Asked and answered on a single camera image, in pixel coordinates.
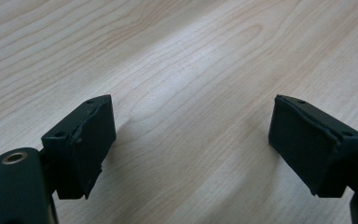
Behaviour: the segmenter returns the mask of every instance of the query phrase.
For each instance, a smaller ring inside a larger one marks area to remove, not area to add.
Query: black plastic part
[[[36,149],[18,148],[0,156],[1,223],[58,223]]]
[[[357,131],[305,101],[278,95],[268,139],[313,195],[342,196],[358,155]]]
[[[88,198],[115,140],[110,95],[80,105],[42,136],[45,170],[54,178],[49,188],[56,189],[60,199]]]

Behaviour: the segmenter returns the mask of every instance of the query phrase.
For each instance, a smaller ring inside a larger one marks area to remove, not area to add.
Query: screw hole
[[[6,165],[10,165],[10,164],[13,164],[13,163],[17,163],[19,161],[23,161],[26,157],[27,157],[26,152],[15,152],[15,153],[12,153],[12,154],[6,156],[2,160],[2,163],[6,164]]]
[[[63,136],[65,136],[65,132],[55,133],[54,136],[56,136],[56,137],[63,137]]]
[[[349,132],[342,132],[342,134],[347,135],[347,136],[353,136],[353,134],[349,133]]]

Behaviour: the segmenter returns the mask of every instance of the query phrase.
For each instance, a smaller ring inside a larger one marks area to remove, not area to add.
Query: wood grain
[[[0,0],[0,154],[113,97],[117,141],[61,223],[351,223],[350,190],[311,196],[269,146],[278,93],[358,130],[358,1]]]

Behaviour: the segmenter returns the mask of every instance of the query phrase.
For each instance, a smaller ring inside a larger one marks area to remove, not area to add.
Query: light wood surface
[[[276,94],[358,130],[358,1],[0,0],[0,154],[102,94],[117,141],[61,223],[351,223],[267,136]]]

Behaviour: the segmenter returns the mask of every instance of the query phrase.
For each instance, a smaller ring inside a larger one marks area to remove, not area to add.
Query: black mount
[[[116,140],[110,95],[90,99],[42,137],[44,149],[0,156],[0,223],[58,223],[51,194],[89,197]]]
[[[321,198],[340,198],[349,186],[358,224],[358,132],[305,101],[278,95],[269,143]]]

